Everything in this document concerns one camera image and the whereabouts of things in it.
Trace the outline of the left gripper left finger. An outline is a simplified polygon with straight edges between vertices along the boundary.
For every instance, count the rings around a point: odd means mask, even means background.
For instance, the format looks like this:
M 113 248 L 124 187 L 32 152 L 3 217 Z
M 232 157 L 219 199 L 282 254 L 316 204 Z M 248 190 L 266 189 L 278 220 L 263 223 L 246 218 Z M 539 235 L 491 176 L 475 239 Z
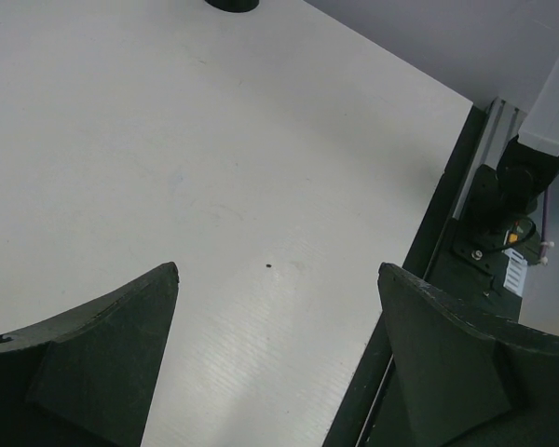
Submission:
M 179 286 L 164 263 L 0 334 L 0 446 L 141 445 Z

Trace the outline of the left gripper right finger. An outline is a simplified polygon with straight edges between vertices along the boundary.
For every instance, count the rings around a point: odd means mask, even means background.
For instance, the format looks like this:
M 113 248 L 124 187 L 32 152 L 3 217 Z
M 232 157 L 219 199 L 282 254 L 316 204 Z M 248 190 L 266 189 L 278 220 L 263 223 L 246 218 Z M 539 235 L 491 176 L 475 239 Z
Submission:
M 418 446 L 559 446 L 559 336 L 452 297 L 396 264 L 378 272 Z

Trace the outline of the black phone stand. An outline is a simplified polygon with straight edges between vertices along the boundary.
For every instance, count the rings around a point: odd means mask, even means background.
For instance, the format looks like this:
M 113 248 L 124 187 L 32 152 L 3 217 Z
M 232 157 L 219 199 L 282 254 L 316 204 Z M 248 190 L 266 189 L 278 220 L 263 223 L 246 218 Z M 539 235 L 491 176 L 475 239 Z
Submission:
M 259 0 L 206 0 L 206 3 L 212 7 L 229 13 L 247 13 L 256 9 Z

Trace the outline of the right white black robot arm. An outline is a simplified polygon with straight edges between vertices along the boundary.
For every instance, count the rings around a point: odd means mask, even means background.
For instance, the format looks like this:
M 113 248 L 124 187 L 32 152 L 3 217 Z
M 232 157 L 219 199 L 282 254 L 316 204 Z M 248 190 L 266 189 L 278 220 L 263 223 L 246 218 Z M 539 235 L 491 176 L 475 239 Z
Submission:
M 495 157 L 493 167 L 477 168 L 463 215 L 478 234 L 502 231 L 533 212 L 559 175 L 559 57 L 522 124 Z

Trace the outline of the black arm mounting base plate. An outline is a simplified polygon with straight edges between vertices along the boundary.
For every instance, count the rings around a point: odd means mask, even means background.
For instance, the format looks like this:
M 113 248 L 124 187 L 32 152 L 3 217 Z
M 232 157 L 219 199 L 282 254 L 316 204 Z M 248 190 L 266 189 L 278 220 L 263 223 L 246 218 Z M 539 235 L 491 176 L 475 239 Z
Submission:
M 455 297 L 466 298 L 501 316 L 518 318 L 521 299 L 503 287 L 507 256 L 492 254 L 489 264 L 494 270 L 485 273 L 469 254 L 454 251 L 455 241 L 460 236 L 460 220 L 453 217 L 453 212 L 487 110 L 471 108 L 402 267 Z M 392 352 L 386 319 L 381 317 L 324 445 L 416 445 L 403 394 L 405 382 Z

